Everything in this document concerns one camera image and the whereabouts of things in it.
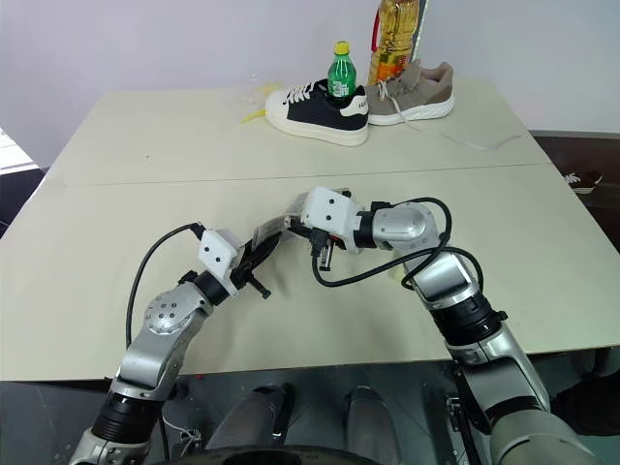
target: green plastic bottle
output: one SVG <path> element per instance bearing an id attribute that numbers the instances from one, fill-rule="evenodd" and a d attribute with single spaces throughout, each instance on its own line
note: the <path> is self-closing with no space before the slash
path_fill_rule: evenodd
<path id="1" fill-rule="evenodd" d="M 356 91 L 356 67 L 349 58 L 349 43 L 336 42 L 334 57 L 327 73 L 327 90 L 336 100 L 344 100 Z"/>

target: black and white sneaker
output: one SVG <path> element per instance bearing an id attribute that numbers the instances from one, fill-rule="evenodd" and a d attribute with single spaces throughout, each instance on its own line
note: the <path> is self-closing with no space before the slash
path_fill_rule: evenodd
<path id="1" fill-rule="evenodd" d="M 327 93 L 327 79 L 276 90 L 264 109 L 273 126 L 295 136 L 349 146 L 368 139 L 368 104 L 361 85 L 342 103 Z"/>

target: shoelace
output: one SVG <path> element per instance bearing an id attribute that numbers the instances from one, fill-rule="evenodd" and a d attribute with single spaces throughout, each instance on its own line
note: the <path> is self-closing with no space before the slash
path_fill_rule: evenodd
<path id="1" fill-rule="evenodd" d="M 471 143 L 468 142 L 466 140 L 461 140 L 461 139 L 457 139 L 454 138 L 448 134 L 442 133 L 441 131 L 433 131 L 430 129 L 421 129 L 417 126 L 415 126 L 411 121 L 409 121 L 405 115 L 402 113 L 402 111 L 400 110 L 400 107 L 398 106 L 398 102 L 396 102 L 396 99 L 394 99 L 391 95 L 389 95 L 388 92 L 388 81 L 387 80 L 378 80 L 377 84 L 379 84 L 379 98 L 381 100 L 384 100 L 386 97 L 388 97 L 391 102 L 394 104 L 394 108 L 396 109 L 396 111 L 398 111 L 398 114 L 400 115 L 400 117 L 402 118 L 403 122 L 409 126 L 411 129 L 414 129 L 416 131 L 420 131 L 421 133 L 427 133 L 427 134 L 434 134 L 436 136 L 441 136 L 442 138 L 451 140 L 452 142 L 456 142 L 456 143 L 460 143 L 461 145 L 465 145 L 471 148 L 475 148 L 477 150 L 495 150 L 499 147 L 501 147 L 502 145 L 504 145 L 507 142 L 510 142 L 511 140 L 515 140 L 515 139 L 519 139 L 521 137 L 521 135 L 516 134 L 514 136 L 510 136 L 509 138 L 500 140 L 497 143 L 494 143 L 492 145 L 478 145 L 476 143 Z"/>
<path id="2" fill-rule="evenodd" d="M 310 92 L 312 92 L 312 89 L 314 89 L 314 82 L 291 87 L 291 89 L 289 89 L 289 93 L 287 94 L 287 98 L 284 99 L 284 103 L 286 104 L 288 101 L 292 104 L 296 104 L 297 102 L 307 100 L 310 98 Z"/>
<path id="3" fill-rule="evenodd" d="M 569 184 L 573 184 L 574 182 L 580 182 L 581 181 L 581 178 L 579 176 L 577 176 L 574 172 L 564 176 L 564 179 L 566 179 L 566 182 L 568 182 Z"/>

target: white sole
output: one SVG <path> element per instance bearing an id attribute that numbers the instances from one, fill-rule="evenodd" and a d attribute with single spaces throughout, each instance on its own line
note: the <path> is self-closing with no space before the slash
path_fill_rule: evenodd
<path id="1" fill-rule="evenodd" d="M 573 189 L 576 194 L 592 194 L 594 187 L 577 187 Z"/>
<path id="2" fill-rule="evenodd" d="M 272 114 L 265 114 L 267 120 L 283 133 L 293 134 L 303 138 L 320 139 L 328 142 L 337 143 L 354 147 L 362 145 L 368 139 L 368 125 L 355 131 L 345 131 L 343 129 L 331 129 L 318 124 L 297 123 L 288 119 L 282 120 L 274 118 Z"/>
<path id="3" fill-rule="evenodd" d="M 401 111 L 407 121 L 416 119 L 434 119 L 446 116 L 454 108 L 454 92 L 452 92 L 445 102 L 439 104 L 420 105 Z M 398 113 L 394 114 L 369 114 L 368 123 L 375 126 L 390 126 L 402 123 L 403 118 Z"/>

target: yellow bottle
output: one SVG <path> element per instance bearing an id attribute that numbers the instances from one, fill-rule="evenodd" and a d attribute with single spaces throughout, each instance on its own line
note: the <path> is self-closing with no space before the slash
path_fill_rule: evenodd
<path id="1" fill-rule="evenodd" d="M 381 40 L 377 32 L 381 24 Z M 409 65 L 419 26 L 419 0 L 382 0 L 372 33 L 368 85 L 396 75 Z"/>

